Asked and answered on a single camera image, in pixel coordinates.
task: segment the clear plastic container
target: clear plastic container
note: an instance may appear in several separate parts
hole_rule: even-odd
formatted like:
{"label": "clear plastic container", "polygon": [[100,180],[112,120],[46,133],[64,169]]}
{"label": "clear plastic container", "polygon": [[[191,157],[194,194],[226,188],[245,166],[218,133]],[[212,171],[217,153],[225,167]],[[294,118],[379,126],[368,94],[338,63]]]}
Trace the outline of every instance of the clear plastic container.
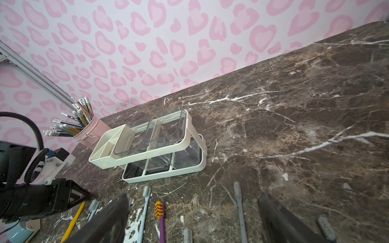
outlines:
{"label": "clear plastic container", "polygon": [[180,105],[155,114],[146,129],[143,141],[157,149],[179,143],[185,135],[186,112]]}
{"label": "clear plastic container", "polygon": [[122,135],[117,141],[117,146],[114,149],[114,154],[120,158],[124,158],[133,154],[139,154],[147,150],[147,144],[143,142],[143,135],[146,132],[147,125],[150,122],[148,118],[141,118],[128,125],[130,132]]}
{"label": "clear plastic container", "polygon": [[174,160],[169,164],[174,169],[181,169],[189,166],[198,165],[202,159],[202,151],[196,140],[191,137],[189,146],[182,151],[175,153]]}
{"label": "clear plastic container", "polygon": [[[142,118],[128,125],[131,129],[128,133],[122,133],[117,144],[121,146],[115,147],[114,154],[123,158],[134,154],[139,154],[147,151],[148,145],[143,142],[143,135],[147,130],[150,122],[149,118]],[[161,155],[141,161],[133,162],[133,165],[142,168],[146,174],[158,173],[169,169],[167,160],[171,160],[172,154]]]}

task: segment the white mounting bracket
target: white mounting bracket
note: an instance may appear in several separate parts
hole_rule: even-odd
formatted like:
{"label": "white mounting bracket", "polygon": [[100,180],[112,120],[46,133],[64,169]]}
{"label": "white mounting bracket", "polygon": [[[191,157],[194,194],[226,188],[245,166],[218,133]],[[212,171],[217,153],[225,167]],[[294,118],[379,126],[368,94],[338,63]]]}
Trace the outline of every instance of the white mounting bracket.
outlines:
{"label": "white mounting bracket", "polygon": [[38,177],[31,184],[51,185],[54,177],[58,175],[61,169],[65,166],[69,167],[72,165],[74,160],[75,157],[72,154],[69,154],[65,161],[62,161],[57,157],[47,158]]}
{"label": "white mounting bracket", "polygon": [[24,75],[31,79],[40,88],[48,92],[59,103],[64,104],[69,109],[73,110],[72,103],[74,101],[67,93],[0,41],[0,62],[2,61],[7,61],[12,66],[19,69]]}

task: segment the white organizer tray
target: white organizer tray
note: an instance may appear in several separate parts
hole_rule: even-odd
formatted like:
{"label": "white organizer tray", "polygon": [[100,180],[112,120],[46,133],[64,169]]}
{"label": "white organizer tray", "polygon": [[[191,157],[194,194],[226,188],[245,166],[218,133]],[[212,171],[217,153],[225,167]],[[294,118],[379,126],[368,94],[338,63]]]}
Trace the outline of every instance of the white organizer tray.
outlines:
{"label": "white organizer tray", "polygon": [[[199,135],[201,136],[201,139],[205,143],[205,139],[203,138],[203,136],[201,134],[199,134]],[[207,155],[204,151],[202,151],[201,162],[198,165],[189,166],[189,167],[176,169],[176,170],[174,170],[172,166],[169,166],[169,170],[167,170],[167,171],[158,172],[158,173],[149,174],[149,175],[146,175],[146,171],[144,170],[141,176],[133,177],[133,178],[129,178],[129,179],[124,179],[124,173],[123,173],[122,180],[127,182],[127,183],[135,183],[135,182],[144,182],[144,181],[148,181],[148,180],[161,179],[161,178],[166,178],[166,177],[173,177],[176,175],[184,175],[184,174],[202,171],[205,168],[206,164],[207,164]]]}
{"label": "white organizer tray", "polygon": [[120,127],[113,128],[103,134],[103,136],[97,143],[95,149],[93,150],[92,154],[89,156],[89,162],[97,165],[102,169],[107,169],[115,166],[120,166],[122,168],[125,168],[126,164],[128,163],[141,161],[143,159],[153,158],[164,154],[170,154],[173,152],[182,151],[189,146],[189,143],[191,141],[191,136],[196,140],[197,144],[199,145],[203,153],[207,155],[207,147],[205,145],[205,141],[200,138],[196,129],[192,125],[192,117],[189,115],[188,111],[185,110],[185,112],[186,112],[185,136],[179,143],[165,146],[162,148],[157,148],[157,149],[152,149],[148,147],[146,152],[121,158],[114,153],[115,148],[119,146],[123,147],[128,145],[119,144],[118,143],[119,137],[128,136],[133,138],[134,135],[136,134],[135,130],[140,126],[144,126],[144,124],[142,124],[134,128],[130,128],[125,124],[125,125],[121,125]]}
{"label": "white organizer tray", "polygon": [[[192,117],[189,115],[187,110],[185,110],[185,113],[186,113],[185,134],[184,134],[184,138],[179,143],[164,146],[157,149],[152,149],[151,147],[147,147],[147,150],[145,152],[132,154],[126,157],[120,157],[114,153],[115,148],[118,147],[119,150],[122,151],[124,147],[126,148],[130,147],[135,134],[139,132],[139,130],[142,130],[143,127],[145,126],[145,124],[141,124],[139,126],[130,128],[128,125],[124,124],[117,128],[113,128],[103,134],[103,136],[98,141],[95,149],[93,150],[92,154],[90,155],[89,162],[95,164],[101,169],[120,166],[125,170],[127,164],[129,163],[161,156],[164,154],[170,154],[170,153],[174,154],[175,152],[185,150],[190,144],[191,137],[193,137],[202,150],[202,160],[198,165],[189,166],[180,169],[173,169],[172,166],[170,166],[168,171],[158,172],[149,175],[145,175],[145,171],[144,171],[142,176],[134,177],[130,179],[123,179],[123,180],[128,183],[133,183],[133,182],[141,182],[141,181],[153,180],[158,178],[171,177],[176,175],[183,175],[183,174],[203,170],[205,168],[206,161],[207,161],[206,142],[203,136],[198,134],[196,129],[192,125]],[[168,116],[161,117],[160,119],[165,119],[166,121],[172,121],[177,117],[177,114],[169,114]],[[128,137],[126,142],[119,142],[119,138],[121,136]]]}

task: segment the toothbrush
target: toothbrush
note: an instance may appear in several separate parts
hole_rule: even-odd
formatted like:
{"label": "toothbrush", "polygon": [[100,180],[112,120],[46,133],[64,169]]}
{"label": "toothbrush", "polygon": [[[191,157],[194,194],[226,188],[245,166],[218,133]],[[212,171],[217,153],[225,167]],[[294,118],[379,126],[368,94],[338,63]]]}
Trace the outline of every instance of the toothbrush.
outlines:
{"label": "toothbrush", "polygon": [[184,229],[182,232],[182,243],[193,243],[192,231],[190,229]]}
{"label": "toothbrush", "polygon": [[247,243],[246,227],[244,225],[243,218],[243,206],[242,206],[242,192],[240,190],[239,182],[234,182],[235,198],[238,203],[239,221],[240,221],[240,235],[242,237],[242,243]]}
{"label": "toothbrush", "polygon": [[97,201],[96,199],[92,200],[92,202],[88,208],[88,211],[91,212],[91,215],[89,216],[88,222],[91,221],[92,217],[95,215],[99,204],[100,204],[100,202]]}
{"label": "toothbrush", "polygon": [[159,219],[159,243],[165,243],[165,208],[160,201],[155,204],[155,217]]}
{"label": "toothbrush", "polygon": [[326,239],[328,239],[330,242],[336,243],[335,232],[324,215],[319,217],[319,219],[317,220],[317,224],[319,225],[320,231],[323,234],[323,236]]}
{"label": "toothbrush", "polygon": [[139,234],[138,234],[137,243],[141,243],[142,242],[143,228],[145,227],[147,204],[149,203],[150,194],[151,194],[151,188],[148,187],[148,186],[145,186],[143,188],[143,197],[145,198],[145,206],[143,208],[142,219],[140,221],[140,228],[139,228]]}

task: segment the yellow pencil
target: yellow pencil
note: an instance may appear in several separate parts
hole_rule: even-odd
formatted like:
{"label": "yellow pencil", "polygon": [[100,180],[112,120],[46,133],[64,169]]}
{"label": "yellow pencil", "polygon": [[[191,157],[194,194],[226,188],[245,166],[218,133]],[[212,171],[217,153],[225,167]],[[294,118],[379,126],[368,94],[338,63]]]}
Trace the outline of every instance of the yellow pencil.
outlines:
{"label": "yellow pencil", "polygon": [[74,226],[75,226],[75,224],[77,222],[77,219],[78,219],[78,217],[80,217],[80,214],[81,214],[81,212],[82,212],[82,210],[83,210],[83,208],[85,206],[85,202],[86,201],[83,201],[81,203],[81,206],[78,209],[76,215],[74,216],[74,219],[70,222],[70,225],[69,225],[68,229],[66,230],[65,234],[62,237],[61,243],[65,242],[69,238],[70,234],[72,233],[72,230],[73,230],[73,228],[74,228]]}
{"label": "yellow pencil", "polygon": [[78,130],[77,128],[72,128],[71,126],[69,126],[68,124],[65,124],[63,125],[66,129],[70,129],[72,130],[73,132],[75,132],[76,134],[78,134],[79,132],[81,132],[80,130]]}
{"label": "yellow pencil", "polygon": [[77,112],[78,112],[78,114],[80,115],[80,118],[81,118],[82,122],[85,123],[86,125],[88,125],[89,122],[86,121],[85,116],[84,116],[84,113],[82,112],[82,110],[79,109]]}
{"label": "yellow pencil", "polygon": [[60,129],[61,129],[61,130],[65,130],[65,131],[67,131],[68,133],[71,133],[71,134],[73,134],[73,135],[77,135],[77,134],[78,134],[77,132],[70,130],[69,127],[67,127],[67,126],[65,126],[65,125],[67,125],[67,124],[61,124],[61,125],[60,125]]}

